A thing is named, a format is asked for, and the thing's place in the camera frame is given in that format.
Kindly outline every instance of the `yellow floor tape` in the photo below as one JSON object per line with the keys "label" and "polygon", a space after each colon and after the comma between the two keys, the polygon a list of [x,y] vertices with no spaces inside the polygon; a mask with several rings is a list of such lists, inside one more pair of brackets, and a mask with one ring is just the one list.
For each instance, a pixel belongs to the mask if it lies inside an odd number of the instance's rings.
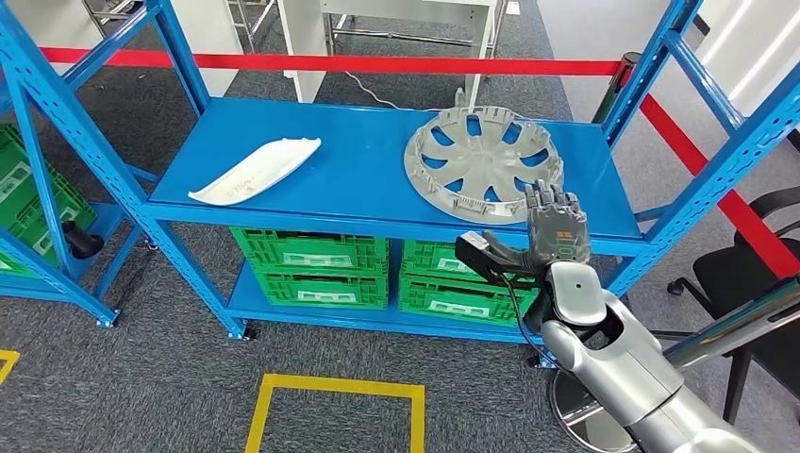
{"label": "yellow floor tape", "polygon": [[411,439],[409,453],[425,451],[425,386],[398,384],[393,382],[376,382],[373,380],[340,379],[335,377],[311,377],[294,375],[265,374],[258,389],[256,410],[250,423],[250,433],[244,453],[258,453],[264,427],[267,423],[267,411],[270,409],[270,398],[274,388],[316,390],[320,392],[342,392],[346,394],[374,394],[378,396],[395,396],[411,400]]}
{"label": "yellow floor tape", "polygon": [[5,349],[0,349],[0,384],[6,380],[8,373],[11,372],[11,368],[14,367],[14,363],[20,359],[20,353],[17,351],[7,351]]}

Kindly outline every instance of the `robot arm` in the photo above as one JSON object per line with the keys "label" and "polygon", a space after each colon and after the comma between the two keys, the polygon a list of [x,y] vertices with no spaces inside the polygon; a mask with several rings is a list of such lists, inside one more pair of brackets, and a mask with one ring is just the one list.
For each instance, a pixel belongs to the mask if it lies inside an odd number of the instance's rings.
{"label": "robot arm", "polygon": [[[589,258],[586,215],[573,194],[527,187],[526,251],[511,250],[489,232],[456,241],[457,257],[491,283],[513,291],[517,277],[541,287],[525,322],[558,360],[646,453],[759,453],[754,445],[684,386],[658,340],[612,293],[603,290]],[[506,275],[515,275],[509,280]],[[585,342],[598,331],[607,342]]]}
{"label": "robot arm", "polygon": [[[594,270],[575,262],[553,263],[553,303],[564,293],[559,287],[599,279]],[[575,294],[566,296],[572,303]],[[598,324],[608,338],[602,348],[590,349],[558,316],[542,323],[544,345],[586,387],[647,453],[758,453],[756,446],[714,413],[689,390],[661,352],[661,345],[625,305],[606,290],[592,290],[583,300],[602,298],[605,318]]]}

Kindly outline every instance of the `green plastic crate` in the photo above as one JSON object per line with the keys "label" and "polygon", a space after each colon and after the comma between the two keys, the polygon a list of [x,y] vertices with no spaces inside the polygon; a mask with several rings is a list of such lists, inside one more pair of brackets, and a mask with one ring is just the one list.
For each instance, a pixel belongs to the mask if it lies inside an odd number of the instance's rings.
{"label": "green plastic crate", "polygon": [[[96,217],[96,213],[89,203],[75,191],[63,176],[59,174],[51,175],[51,181],[61,222],[74,220],[79,227],[88,228]],[[11,225],[8,227],[9,233],[29,245],[51,264],[57,264],[56,250],[50,240],[42,204],[38,198],[35,197],[30,200],[27,206],[18,214],[9,215],[8,218],[11,220]],[[0,274],[35,276],[24,268],[21,263],[3,252],[0,252]]]}
{"label": "green plastic crate", "polygon": [[273,305],[385,309],[389,301],[386,277],[255,275]]}
{"label": "green plastic crate", "polygon": [[[92,211],[86,200],[61,174],[49,163],[45,163],[45,166],[59,208]],[[19,133],[12,125],[0,125],[0,227],[12,228],[17,215],[38,196]]]}
{"label": "green plastic crate", "polygon": [[345,234],[230,228],[256,273],[384,277],[389,241]]}
{"label": "green plastic crate", "polygon": [[[538,290],[516,290],[525,315]],[[514,327],[516,313],[508,290],[489,284],[435,277],[400,275],[398,308],[417,314]]]}
{"label": "green plastic crate", "polygon": [[456,258],[454,243],[405,240],[402,269],[415,276],[486,281]]}

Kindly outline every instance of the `gray wheel cover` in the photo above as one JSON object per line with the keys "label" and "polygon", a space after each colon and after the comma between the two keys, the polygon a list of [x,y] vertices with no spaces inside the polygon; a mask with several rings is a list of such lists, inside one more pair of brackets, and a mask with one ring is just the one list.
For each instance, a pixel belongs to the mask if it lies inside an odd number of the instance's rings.
{"label": "gray wheel cover", "polygon": [[[479,122],[480,135],[467,132],[470,117]],[[506,131],[517,126],[520,133],[516,142],[504,142]],[[436,128],[452,143],[437,141],[433,135]],[[522,161],[545,151],[547,157],[533,166]],[[446,162],[435,168],[425,162],[424,156],[438,165]],[[525,220],[525,193],[518,187],[519,181],[543,179],[559,186],[563,182],[563,163],[550,133],[499,107],[478,107],[472,112],[464,108],[441,111],[417,129],[408,141],[403,160],[408,180],[422,198],[450,215],[479,224],[506,225]],[[445,187],[457,181],[461,183],[457,192]],[[489,201],[484,196],[490,188],[499,201]]]}

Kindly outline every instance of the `blue shelf board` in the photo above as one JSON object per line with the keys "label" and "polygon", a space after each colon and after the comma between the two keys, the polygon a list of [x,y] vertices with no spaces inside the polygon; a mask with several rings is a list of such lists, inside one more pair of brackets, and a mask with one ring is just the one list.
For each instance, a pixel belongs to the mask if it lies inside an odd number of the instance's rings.
{"label": "blue shelf board", "polygon": [[[283,323],[309,324],[326,327],[346,327],[411,333],[437,337],[484,340],[491,342],[525,342],[517,327],[499,327],[483,323],[458,321],[440,316],[405,313],[397,309],[396,292],[390,294],[385,310],[319,309],[272,305],[256,282],[253,271],[245,263],[239,273],[226,314],[242,319],[258,319]],[[537,344],[539,335],[530,334]]]}
{"label": "blue shelf board", "polygon": [[[434,208],[408,182],[408,139],[435,112],[373,109],[258,99],[213,98],[144,209],[162,220],[304,229],[398,239],[455,240],[485,226]],[[606,245],[644,246],[600,126],[540,121],[564,159],[565,189],[589,216],[597,253],[635,255]],[[281,138],[321,138],[293,174],[232,207],[187,196],[261,145]],[[525,225],[493,226],[501,240],[526,244]]]}
{"label": "blue shelf board", "polygon": [[[88,231],[107,240],[117,229],[125,218],[125,212],[116,204],[109,203],[90,203],[97,213],[94,222],[89,226]],[[98,255],[86,260],[75,260],[75,269],[78,272],[76,280],[80,280],[86,271],[92,267]],[[69,302],[65,296],[53,289],[46,281],[36,277],[18,277],[0,275],[0,295],[11,295],[18,297],[30,297],[47,299],[57,302]]]}

